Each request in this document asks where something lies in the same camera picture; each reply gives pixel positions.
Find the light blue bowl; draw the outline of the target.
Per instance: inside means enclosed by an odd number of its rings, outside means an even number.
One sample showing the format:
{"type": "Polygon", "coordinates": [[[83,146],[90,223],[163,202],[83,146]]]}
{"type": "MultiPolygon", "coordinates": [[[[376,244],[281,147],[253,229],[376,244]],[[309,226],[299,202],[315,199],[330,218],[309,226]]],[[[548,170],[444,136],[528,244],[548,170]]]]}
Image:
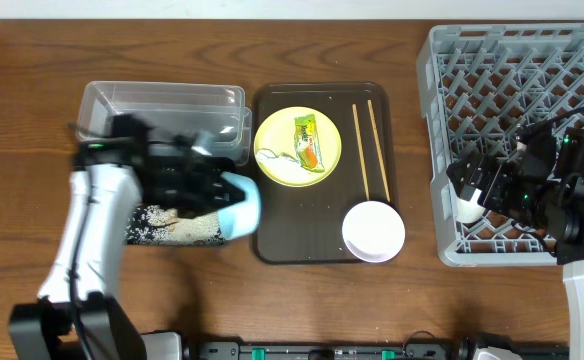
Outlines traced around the light blue bowl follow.
{"type": "Polygon", "coordinates": [[[245,199],[218,211],[219,228],[225,240],[234,240],[256,231],[261,216],[261,197],[251,178],[225,172],[222,177],[243,191],[245,199]]]}

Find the white cup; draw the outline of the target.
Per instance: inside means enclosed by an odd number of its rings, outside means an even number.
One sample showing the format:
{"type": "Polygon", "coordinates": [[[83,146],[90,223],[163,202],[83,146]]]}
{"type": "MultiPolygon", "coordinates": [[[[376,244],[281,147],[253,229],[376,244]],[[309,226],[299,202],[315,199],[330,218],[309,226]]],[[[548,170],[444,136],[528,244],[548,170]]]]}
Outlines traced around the white cup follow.
{"type": "Polygon", "coordinates": [[[456,209],[455,220],[465,224],[478,221],[485,212],[485,208],[478,203],[477,195],[474,195],[470,200],[457,198],[456,209]]]}

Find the white tissue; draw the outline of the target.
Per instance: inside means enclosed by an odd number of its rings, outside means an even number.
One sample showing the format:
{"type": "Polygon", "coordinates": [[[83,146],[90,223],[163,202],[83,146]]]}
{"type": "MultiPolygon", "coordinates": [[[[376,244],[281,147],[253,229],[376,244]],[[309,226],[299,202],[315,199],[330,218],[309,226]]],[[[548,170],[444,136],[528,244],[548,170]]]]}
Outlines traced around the white tissue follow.
{"type": "Polygon", "coordinates": [[[288,154],[275,154],[270,149],[260,149],[255,156],[257,162],[269,171],[288,169],[298,166],[298,162],[294,157],[288,154]]]}

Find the green snack wrapper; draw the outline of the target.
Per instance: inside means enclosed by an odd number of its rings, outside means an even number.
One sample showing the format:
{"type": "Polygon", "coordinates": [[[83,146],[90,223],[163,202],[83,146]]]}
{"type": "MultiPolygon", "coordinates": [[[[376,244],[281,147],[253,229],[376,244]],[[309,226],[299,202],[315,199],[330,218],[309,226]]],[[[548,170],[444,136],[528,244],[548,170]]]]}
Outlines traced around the green snack wrapper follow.
{"type": "Polygon", "coordinates": [[[296,117],[294,122],[294,148],[301,167],[314,173],[324,172],[315,115],[296,117]]]}

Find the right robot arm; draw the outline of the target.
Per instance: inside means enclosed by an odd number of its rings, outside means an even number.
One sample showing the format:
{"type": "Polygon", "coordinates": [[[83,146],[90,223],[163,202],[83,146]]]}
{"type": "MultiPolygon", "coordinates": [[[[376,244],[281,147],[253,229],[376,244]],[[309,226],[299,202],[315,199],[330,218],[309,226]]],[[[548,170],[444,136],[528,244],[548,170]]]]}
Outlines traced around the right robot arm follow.
{"type": "Polygon", "coordinates": [[[582,113],[584,106],[518,129],[515,160],[470,153],[446,169],[467,208],[508,217],[536,240],[554,239],[543,249],[563,271],[572,359],[584,359],[584,128],[568,128],[560,139],[553,128],[582,113]]]}

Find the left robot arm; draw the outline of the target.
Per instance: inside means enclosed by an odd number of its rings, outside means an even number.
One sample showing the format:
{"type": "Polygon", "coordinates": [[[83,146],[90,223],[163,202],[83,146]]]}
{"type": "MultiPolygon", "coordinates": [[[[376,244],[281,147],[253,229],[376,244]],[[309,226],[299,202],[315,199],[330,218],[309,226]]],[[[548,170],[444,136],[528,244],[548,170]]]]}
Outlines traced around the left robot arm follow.
{"type": "Polygon", "coordinates": [[[118,302],[129,220],[140,205],[208,214],[226,240],[253,233],[256,183],[228,158],[206,152],[207,136],[154,140],[132,114],[115,115],[104,135],[89,133],[73,155],[72,195],[57,257],[37,300],[14,306],[9,335],[20,359],[184,359],[175,331],[141,334],[118,302]]]}

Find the grey dishwasher rack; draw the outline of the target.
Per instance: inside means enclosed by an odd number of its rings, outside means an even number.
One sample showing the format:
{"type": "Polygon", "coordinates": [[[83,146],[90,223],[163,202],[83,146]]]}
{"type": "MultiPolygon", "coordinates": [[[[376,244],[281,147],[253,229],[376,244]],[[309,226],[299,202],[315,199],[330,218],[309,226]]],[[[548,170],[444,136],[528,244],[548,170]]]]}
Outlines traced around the grey dishwasher rack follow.
{"type": "MultiPolygon", "coordinates": [[[[447,167],[468,153],[515,157],[519,127],[584,107],[584,23],[441,25],[417,58],[437,251],[450,267],[553,266],[530,230],[485,211],[457,221],[447,167]]],[[[584,113],[556,123],[584,129],[584,113]]]]}

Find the clear plastic bin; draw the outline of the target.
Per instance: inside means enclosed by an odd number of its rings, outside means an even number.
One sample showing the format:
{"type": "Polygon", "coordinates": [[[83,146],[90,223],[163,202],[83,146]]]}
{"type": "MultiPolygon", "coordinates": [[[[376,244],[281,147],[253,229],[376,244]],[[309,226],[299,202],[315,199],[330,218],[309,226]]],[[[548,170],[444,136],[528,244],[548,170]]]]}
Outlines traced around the clear plastic bin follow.
{"type": "Polygon", "coordinates": [[[132,114],[160,135],[207,132],[211,155],[240,167],[249,161],[252,112],[244,90],[235,85],[139,81],[93,81],[84,91],[76,137],[102,136],[110,118],[132,114]]]}

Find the yellow plate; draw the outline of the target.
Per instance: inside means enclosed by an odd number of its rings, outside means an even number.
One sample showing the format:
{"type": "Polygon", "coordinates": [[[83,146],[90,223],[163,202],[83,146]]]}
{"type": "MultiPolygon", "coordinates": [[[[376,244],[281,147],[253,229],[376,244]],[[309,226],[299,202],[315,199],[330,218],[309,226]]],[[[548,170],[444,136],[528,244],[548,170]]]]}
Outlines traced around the yellow plate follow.
{"type": "Polygon", "coordinates": [[[307,187],[325,180],[336,169],[341,157],[342,141],[335,123],[327,115],[310,107],[293,106],[275,111],[259,125],[254,139],[255,156],[260,149],[270,149],[277,155],[288,154],[298,162],[297,167],[275,171],[269,171],[257,162],[268,178],[288,187],[307,187]],[[322,173],[302,168],[294,148],[294,119],[308,114],[314,114],[316,117],[318,140],[325,168],[322,173]]]}

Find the brown serving tray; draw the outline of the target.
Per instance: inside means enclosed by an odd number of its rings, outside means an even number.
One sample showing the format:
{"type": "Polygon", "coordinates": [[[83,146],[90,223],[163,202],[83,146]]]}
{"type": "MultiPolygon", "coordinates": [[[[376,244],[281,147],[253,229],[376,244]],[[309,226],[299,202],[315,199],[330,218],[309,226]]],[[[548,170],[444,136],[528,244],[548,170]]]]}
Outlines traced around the brown serving tray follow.
{"type": "Polygon", "coordinates": [[[272,84],[255,95],[255,136],[259,125],[277,110],[303,106],[327,115],[341,135],[342,152],[336,169],[307,187],[288,187],[268,178],[259,167],[254,179],[262,212],[251,248],[270,265],[354,263],[343,242],[346,213],[366,200],[351,105],[356,104],[365,155],[370,199],[398,205],[390,107],[385,90],[374,82],[272,84]],[[367,100],[373,103],[385,161],[391,202],[386,201],[367,100]]]}

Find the right wooden chopstick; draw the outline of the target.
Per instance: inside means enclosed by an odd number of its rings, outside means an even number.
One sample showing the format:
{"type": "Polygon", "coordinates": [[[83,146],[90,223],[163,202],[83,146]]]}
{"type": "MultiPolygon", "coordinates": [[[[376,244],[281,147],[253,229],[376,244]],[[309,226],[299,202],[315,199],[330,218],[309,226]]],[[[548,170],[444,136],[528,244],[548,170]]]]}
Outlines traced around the right wooden chopstick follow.
{"type": "Polygon", "coordinates": [[[383,182],[385,197],[386,197],[386,201],[388,203],[390,203],[391,196],[390,196],[390,190],[389,190],[389,185],[388,185],[388,180],[387,180],[385,161],[384,161],[384,157],[383,157],[383,151],[381,148],[381,142],[380,142],[378,127],[377,127],[377,123],[376,123],[376,117],[375,117],[373,103],[372,103],[371,99],[367,100],[367,107],[368,107],[368,113],[369,113],[369,118],[370,118],[370,122],[371,122],[371,128],[372,128],[372,133],[373,133],[373,137],[374,137],[376,153],[377,153],[381,178],[382,178],[382,182],[383,182]]]}

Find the wooden chopstick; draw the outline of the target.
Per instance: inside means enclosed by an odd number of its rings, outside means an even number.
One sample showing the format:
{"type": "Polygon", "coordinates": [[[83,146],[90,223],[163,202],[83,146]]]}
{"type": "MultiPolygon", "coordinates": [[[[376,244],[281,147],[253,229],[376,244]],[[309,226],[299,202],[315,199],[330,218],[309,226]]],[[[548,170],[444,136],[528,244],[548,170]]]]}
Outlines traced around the wooden chopstick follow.
{"type": "Polygon", "coordinates": [[[366,162],[365,162],[365,155],[363,151],[363,143],[361,137],[361,130],[360,130],[360,122],[358,117],[358,109],[356,104],[351,105],[354,127],[355,127],[355,134],[357,140],[357,149],[358,149],[358,156],[360,162],[360,169],[361,169],[361,176],[364,186],[364,192],[366,200],[370,200],[370,193],[369,193],[369,184],[368,184],[368,177],[367,177],[367,169],[366,169],[366,162]]]}
{"type": "Polygon", "coordinates": [[[382,178],[382,182],[383,182],[385,197],[386,197],[386,201],[388,203],[390,203],[391,196],[390,196],[390,190],[389,190],[389,185],[388,185],[388,180],[387,180],[385,161],[384,161],[384,157],[383,157],[383,151],[381,148],[381,142],[380,142],[378,127],[377,127],[377,123],[376,123],[376,117],[375,117],[373,103],[372,103],[371,99],[367,100],[367,107],[368,107],[368,113],[369,113],[369,118],[370,118],[370,122],[371,122],[371,128],[372,128],[372,133],[373,133],[373,137],[374,137],[376,153],[377,153],[381,178],[382,178]]]}

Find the white bowl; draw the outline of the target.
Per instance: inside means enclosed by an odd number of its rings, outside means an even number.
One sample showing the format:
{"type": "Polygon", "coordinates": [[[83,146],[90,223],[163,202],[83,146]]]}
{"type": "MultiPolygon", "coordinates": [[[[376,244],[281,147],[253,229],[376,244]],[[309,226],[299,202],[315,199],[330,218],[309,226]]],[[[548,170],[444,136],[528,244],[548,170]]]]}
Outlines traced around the white bowl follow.
{"type": "Polygon", "coordinates": [[[399,213],[379,201],[364,201],[345,215],[341,234],[346,248],[359,260],[383,263],[404,246],[406,229],[399,213]]]}

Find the left wooden chopstick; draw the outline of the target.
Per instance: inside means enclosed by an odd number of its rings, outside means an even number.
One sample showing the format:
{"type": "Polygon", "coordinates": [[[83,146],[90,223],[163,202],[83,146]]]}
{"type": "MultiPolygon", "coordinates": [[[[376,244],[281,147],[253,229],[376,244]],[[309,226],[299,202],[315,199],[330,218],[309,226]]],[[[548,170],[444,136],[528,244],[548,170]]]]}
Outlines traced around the left wooden chopstick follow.
{"type": "Polygon", "coordinates": [[[357,149],[358,149],[358,156],[360,162],[360,169],[361,169],[361,176],[364,186],[364,192],[366,200],[370,200],[370,193],[369,193],[369,184],[368,184],[368,177],[367,177],[367,169],[366,169],[366,162],[365,162],[365,155],[363,151],[363,143],[361,137],[361,130],[360,130],[360,122],[358,117],[358,109],[356,104],[351,105],[354,127],[355,127],[355,134],[357,140],[357,149]]]}

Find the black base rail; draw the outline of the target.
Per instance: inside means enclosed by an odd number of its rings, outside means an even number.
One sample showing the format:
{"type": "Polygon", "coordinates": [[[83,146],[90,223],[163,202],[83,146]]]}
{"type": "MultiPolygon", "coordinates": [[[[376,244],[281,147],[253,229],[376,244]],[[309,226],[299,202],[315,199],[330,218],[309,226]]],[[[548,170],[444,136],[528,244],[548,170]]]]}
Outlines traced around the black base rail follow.
{"type": "Polygon", "coordinates": [[[509,337],[474,333],[446,340],[419,330],[400,343],[241,343],[231,341],[190,345],[189,360],[568,360],[569,347],[550,343],[517,343],[509,337]]]}

